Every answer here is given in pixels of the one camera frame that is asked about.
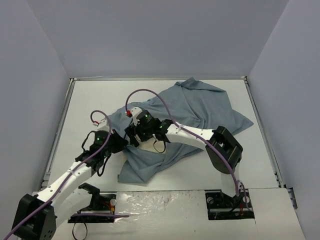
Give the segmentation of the striped pillowcase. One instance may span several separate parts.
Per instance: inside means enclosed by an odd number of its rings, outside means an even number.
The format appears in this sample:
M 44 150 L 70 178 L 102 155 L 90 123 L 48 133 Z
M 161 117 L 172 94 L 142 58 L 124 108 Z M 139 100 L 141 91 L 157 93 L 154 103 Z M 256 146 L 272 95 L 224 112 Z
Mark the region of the striped pillowcase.
M 132 107 L 143 108 L 163 121 L 172 114 L 178 123 L 204 129 L 227 128 L 236 135 L 253 125 L 246 116 L 232 109 L 225 90 L 198 81 L 193 77 L 176 82 L 173 86 L 144 102 L 132 102 Z M 201 152 L 201 149 L 181 144 L 168 143 L 165 153 L 156 153 L 135 148 L 132 145 L 124 149 L 127 158 L 119 175 L 118 182 L 125 184 L 146 184 L 156 173 L 161 172 L 183 158 Z

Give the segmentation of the cream white pillow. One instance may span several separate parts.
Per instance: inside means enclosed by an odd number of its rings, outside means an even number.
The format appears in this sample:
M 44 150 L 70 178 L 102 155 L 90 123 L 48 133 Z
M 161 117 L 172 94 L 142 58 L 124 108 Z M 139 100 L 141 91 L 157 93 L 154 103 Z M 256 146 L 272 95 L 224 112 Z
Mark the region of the cream white pillow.
M 157 142 L 154 142 L 154 141 L 141 142 L 137 148 L 140 150 L 145 150 L 145 151 L 149 151 L 149 152 L 153 152 L 153 153 L 159 153 L 160 150 L 156 149 L 156 144 L 157 144 Z

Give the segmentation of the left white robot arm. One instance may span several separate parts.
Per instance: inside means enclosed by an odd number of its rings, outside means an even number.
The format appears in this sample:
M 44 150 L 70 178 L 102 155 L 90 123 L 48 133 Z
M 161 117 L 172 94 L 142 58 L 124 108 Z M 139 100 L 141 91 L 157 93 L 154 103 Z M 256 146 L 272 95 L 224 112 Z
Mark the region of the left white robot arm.
M 76 157 L 64 174 L 44 190 L 20 199 L 7 236 L 50 240 L 63 222 L 80 217 L 80 211 L 88 209 L 91 216 L 98 215 L 100 190 L 86 181 L 95 174 L 102 175 L 111 155 L 127 145 L 128 141 L 115 130 L 95 131 L 92 145 Z

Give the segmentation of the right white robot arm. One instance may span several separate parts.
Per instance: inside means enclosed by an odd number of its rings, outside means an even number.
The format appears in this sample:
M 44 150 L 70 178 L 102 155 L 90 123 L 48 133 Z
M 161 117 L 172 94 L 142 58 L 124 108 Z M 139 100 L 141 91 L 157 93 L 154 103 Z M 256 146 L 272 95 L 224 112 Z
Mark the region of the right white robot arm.
M 243 147 L 225 127 L 204 129 L 171 119 L 161 121 L 139 107 L 128 110 L 126 115 L 133 120 L 125 129 L 131 145 L 138 147 L 140 142 L 154 139 L 164 144 L 179 143 L 206 151 L 213 167 L 221 174 L 222 202 L 229 207 L 239 202 L 237 165 L 242 159 Z

